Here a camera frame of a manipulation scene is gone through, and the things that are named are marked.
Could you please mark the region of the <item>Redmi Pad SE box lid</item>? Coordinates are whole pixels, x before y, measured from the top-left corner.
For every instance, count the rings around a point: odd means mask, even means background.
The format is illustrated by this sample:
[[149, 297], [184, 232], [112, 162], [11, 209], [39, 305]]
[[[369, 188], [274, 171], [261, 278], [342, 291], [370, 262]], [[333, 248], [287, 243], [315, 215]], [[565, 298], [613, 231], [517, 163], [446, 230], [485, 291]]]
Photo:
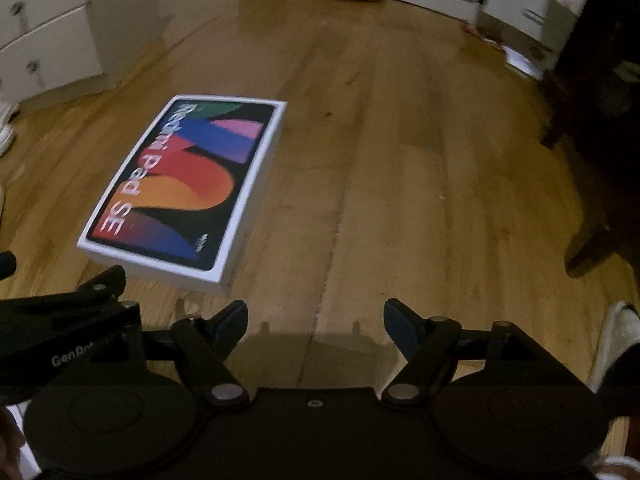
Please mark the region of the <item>Redmi Pad SE box lid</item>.
[[227, 292], [262, 200], [283, 101], [178, 94], [124, 159], [77, 241], [194, 292]]

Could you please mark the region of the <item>white slipper foot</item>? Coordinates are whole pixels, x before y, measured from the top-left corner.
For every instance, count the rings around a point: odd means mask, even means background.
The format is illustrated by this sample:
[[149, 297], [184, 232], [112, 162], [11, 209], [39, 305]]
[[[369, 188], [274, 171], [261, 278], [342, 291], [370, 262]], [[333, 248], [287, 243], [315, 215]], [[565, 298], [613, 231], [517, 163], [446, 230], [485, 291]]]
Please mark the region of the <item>white slipper foot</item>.
[[632, 304], [619, 301], [608, 308], [600, 331], [597, 351], [586, 384], [597, 392], [607, 372], [639, 343], [639, 315]]

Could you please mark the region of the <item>dark wooden chair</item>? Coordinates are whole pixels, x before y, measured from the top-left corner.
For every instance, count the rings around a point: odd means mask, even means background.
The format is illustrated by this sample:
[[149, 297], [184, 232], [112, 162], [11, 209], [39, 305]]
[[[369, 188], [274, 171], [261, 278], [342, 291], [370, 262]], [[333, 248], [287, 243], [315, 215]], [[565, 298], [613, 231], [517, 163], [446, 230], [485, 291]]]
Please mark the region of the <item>dark wooden chair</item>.
[[620, 255], [639, 267], [639, 0], [587, 0], [555, 68], [539, 86], [550, 105], [541, 143], [561, 145], [584, 220], [566, 273]]

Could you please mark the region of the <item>papers on floor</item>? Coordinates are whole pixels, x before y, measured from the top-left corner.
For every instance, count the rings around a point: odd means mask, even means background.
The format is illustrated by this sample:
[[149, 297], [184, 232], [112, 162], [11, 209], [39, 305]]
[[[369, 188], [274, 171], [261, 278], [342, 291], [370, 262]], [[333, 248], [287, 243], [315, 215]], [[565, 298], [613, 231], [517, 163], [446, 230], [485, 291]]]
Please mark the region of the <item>papers on floor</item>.
[[495, 39], [487, 35], [486, 32], [483, 32], [470, 22], [463, 22], [462, 30], [470, 36], [483, 41], [484, 44], [488, 44], [488, 46], [502, 52], [506, 60], [506, 66], [508, 66], [510, 70], [514, 70], [514, 72], [532, 78], [533, 80], [541, 81], [544, 72], [537, 68], [534, 62], [523, 53], [506, 46], [501, 39]]

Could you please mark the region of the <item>beige two-drawer cabinet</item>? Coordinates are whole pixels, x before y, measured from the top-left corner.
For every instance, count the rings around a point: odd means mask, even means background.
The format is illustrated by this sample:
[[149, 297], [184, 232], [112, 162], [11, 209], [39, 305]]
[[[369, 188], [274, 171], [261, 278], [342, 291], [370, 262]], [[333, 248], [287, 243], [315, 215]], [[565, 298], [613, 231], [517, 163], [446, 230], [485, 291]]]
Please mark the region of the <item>beige two-drawer cabinet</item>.
[[1, 97], [49, 106], [116, 87], [162, 34], [157, 0], [1, 0]]

